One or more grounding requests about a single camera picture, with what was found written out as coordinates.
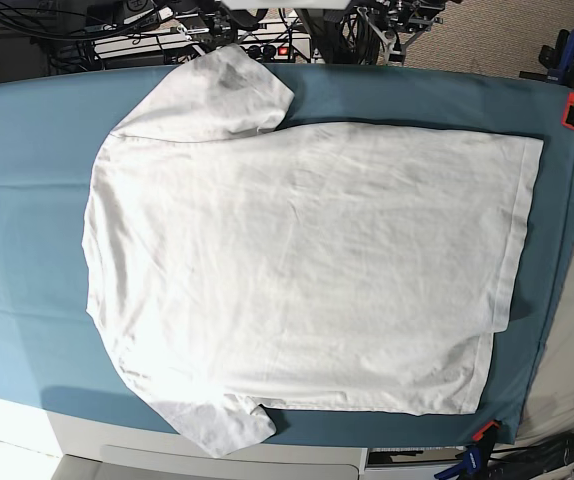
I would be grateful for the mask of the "white T-shirt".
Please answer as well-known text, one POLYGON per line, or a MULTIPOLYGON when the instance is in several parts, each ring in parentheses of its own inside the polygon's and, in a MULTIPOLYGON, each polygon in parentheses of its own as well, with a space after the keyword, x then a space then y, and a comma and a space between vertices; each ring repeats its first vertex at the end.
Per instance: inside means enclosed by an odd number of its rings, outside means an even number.
POLYGON ((169 73, 93 163, 87 310, 127 387, 213 457, 271 408, 473 413, 543 143, 332 122, 228 46, 169 73))

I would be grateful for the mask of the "teal table cloth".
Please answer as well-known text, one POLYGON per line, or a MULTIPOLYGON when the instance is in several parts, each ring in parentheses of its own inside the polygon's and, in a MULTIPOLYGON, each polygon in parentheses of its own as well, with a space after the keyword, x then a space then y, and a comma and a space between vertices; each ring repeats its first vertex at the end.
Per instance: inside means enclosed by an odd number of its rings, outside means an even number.
MULTIPOLYGON (((295 95, 286 126, 356 120, 544 141, 508 328, 496 335, 476 413, 410 416, 273 410, 282 445, 438 447, 488 421, 512 441, 574 249, 574 130, 565 88, 396 67, 274 64, 295 95)), ((139 430, 168 424, 128 390, 86 312, 81 248, 91 166, 163 67, 0 85, 0 399, 139 430)))

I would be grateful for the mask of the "orange black clamp bottom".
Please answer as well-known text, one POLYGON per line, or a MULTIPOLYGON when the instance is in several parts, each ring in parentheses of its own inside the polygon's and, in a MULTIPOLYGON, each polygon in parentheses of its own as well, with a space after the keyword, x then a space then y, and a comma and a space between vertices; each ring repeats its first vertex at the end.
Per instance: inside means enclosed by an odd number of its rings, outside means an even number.
POLYGON ((480 442, 486 436, 497 437, 498 431, 501 429, 502 423, 498 420, 491 420, 487 422, 481 429, 473 434, 472 440, 474 442, 480 442))

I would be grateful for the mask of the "blue clamp bottom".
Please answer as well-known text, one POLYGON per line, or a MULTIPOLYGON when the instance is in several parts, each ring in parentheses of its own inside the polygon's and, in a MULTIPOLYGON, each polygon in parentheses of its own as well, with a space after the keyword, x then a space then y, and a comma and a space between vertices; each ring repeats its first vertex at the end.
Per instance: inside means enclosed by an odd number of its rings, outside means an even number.
POLYGON ((437 480, 484 479, 488 473, 494 443, 477 442, 469 446, 458 463, 434 475, 437 480))

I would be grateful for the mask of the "blue black clamp top right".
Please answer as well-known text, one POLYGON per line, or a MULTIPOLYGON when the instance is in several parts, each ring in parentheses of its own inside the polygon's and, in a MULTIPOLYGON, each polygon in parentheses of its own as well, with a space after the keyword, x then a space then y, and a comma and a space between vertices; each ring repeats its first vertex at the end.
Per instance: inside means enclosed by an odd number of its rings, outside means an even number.
POLYGON ((538 56, 538 61, 546 70, 544 74, 520 71, 519 77, 521 79, 573 87, 574 29, 571 31, 566 29, 560 30, 554 47, 543 45, 538 56))

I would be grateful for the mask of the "black power strip red switch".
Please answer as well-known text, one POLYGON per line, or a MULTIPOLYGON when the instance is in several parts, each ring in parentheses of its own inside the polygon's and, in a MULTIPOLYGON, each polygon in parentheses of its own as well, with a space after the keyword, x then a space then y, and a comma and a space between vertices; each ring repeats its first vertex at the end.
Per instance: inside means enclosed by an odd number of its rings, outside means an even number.
POLYGON ((294 63, 295 57, 290 46, 274 44, 252 44, 244 48, 247 55, 261 63, 294 63))

